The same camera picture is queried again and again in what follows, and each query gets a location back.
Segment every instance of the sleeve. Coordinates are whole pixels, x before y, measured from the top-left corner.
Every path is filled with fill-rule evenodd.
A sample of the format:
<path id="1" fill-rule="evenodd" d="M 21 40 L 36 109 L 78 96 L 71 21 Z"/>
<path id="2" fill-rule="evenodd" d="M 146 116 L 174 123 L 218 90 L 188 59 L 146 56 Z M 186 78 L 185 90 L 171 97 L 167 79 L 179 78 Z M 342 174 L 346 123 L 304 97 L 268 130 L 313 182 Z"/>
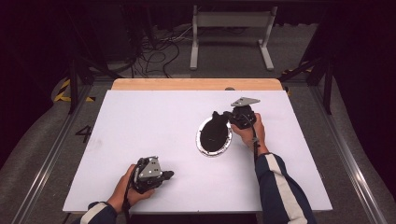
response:
<path id="1" fill-rule="evenodd" d="M 109 203 L 91 203 L 88 212 L 72 224 L 116 224 L 116 210 Z"/>
<path id="2" fill-rule="evenodd" d="M 272 223 L 317 223 L 303 190 L 287 173 L 285 162 L 275 154 L 261 154 L 256 161 L 262 218 Z"/>

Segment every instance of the person's right hand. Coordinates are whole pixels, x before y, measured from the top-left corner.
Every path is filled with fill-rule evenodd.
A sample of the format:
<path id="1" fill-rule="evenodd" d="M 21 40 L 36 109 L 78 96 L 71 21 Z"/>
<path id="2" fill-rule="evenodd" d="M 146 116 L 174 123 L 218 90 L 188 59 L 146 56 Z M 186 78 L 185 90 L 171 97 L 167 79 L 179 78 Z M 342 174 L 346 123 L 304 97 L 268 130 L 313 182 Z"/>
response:
<path id="1" fill-rule="evenodd" d="M 262 116 L 259 113 L 255 113 L 256 122 L 253 124 L 254 130 L 256 131 L 257 138 L 259 139 L 258 155 L 262 153 L 267 153 L 268 148 L 265 145 L 265 130 L 264 125 L 262 125 Z M 251 128 L 246 128 L 240 130 L 236 125 L 232 124 L 231 128 L 235 133 L 241 136 L 242 141 L 253 150 L 253 130 Z"/>

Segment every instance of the silver plate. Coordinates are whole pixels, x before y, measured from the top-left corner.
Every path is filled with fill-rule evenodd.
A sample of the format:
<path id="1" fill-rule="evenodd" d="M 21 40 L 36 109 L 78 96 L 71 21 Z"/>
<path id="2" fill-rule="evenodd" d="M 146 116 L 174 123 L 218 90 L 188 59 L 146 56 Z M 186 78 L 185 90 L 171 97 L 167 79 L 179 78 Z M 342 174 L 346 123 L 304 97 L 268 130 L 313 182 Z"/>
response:
<path id="1" fill-rule="evenodd" d="M 220 155 L 220 154 L 222 154 L 223 152 L 225 152 L 225 150 L 226 150 L 226 149 L 228 148 L 228 146 L 231 144 L 231 139 L 232 139 L 232 137 L 233 137 L 233 130 L 231 129 L 231 124 L 230 124 L 230 122 L 227 122 L 226 125 L 227 125 L 227 128 L 228 128 L 228 136 L 227 136 L 227 140 L 225 141 L 225 143 L 224 143 L 224 145 L 222 146 L 222 148 L 220 148 L 219 150 L 214 151 L 214 152 L 207 151 L 207 150 L 205 150 L 205 149 L 202 147 L 202 144 L 201 144 L 201 131 L 202 131 L 202 129 L 205 127 L 205 125 L 206 125 L 210 120 L 212 120 L 212 117 L 206 119 L 206 120 L 199 126 L 199 129 L 198 129 L 197 136 L 196 136 L 196 139 L 195 139 L 195 140 L 196 140 L 196 143 L 197 143 L 198 150 L 199 150 L 202 154 L 206 155 L 207 157 L 217 157 L 218 155 Z"/>

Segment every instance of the white desk leg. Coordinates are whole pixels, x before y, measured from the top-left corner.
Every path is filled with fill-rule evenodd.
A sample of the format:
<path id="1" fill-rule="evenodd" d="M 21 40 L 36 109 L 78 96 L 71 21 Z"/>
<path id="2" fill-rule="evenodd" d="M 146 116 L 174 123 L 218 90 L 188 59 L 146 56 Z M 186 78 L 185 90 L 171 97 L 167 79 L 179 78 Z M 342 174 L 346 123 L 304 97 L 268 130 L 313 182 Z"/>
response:
<path id="1" fill-rule="evenodd" d="M 270 54 L 268 52 L 267 44 L 270 38 L 271 30 L 274 24 L 275 16 L 276 16 L 277 7 L 273 7 L 271 10 L 271 16 L 267 22 L 267 28 L 265 31 L 264 39 L 259 40 L 260 50 L 262 51 L 262 57 L 264 58 L 265 66 L 267 67 L 268 71 L 274 70 L 274 65 L 271 61 Z"/>
<path id="2" fill-rule="evenodd" d="M 197 24 L 197 6 L 194 6 L 193 16 L 192 16 L 192 48 L 191 48 L 191 60 L 190 60 L 190 70 L 198 69 L 198 24 Z"/>

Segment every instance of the table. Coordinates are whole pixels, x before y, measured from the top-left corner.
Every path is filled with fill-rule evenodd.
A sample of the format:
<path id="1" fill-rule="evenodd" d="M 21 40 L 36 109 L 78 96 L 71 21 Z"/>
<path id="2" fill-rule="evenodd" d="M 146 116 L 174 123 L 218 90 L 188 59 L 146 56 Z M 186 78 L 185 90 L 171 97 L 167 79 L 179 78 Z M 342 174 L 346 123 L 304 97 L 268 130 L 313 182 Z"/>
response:
<path id="1" fill-rule="evenodd" d="M 219 91 L 228 87 L 236 91 Z M 125 167 L 147 156 L 159 156 L 163 170 L 173 170 L 175 176 L 149 200 L 134 206 L 136 214 L 261 211 L 253 155 L 240 150 L 246 147 L 241 139 L 234 136 L 226 152 L 216 158 L 203 156 L 194 141 L 202 121 L 213 110 L 230 110 L 230 103 L 241 94 L 262 99 L 253 109 L 264 111 L 267 145 L 282 156 L 290 175 L 306 189 L 313 209 L 332 209 L 288 96 L 276 79 L 158 78 L 114 82 L 64 211 L 84 212 L 88 203 L 106 200 Z M 279 141 L 280 134 L 288 141 Z"/>

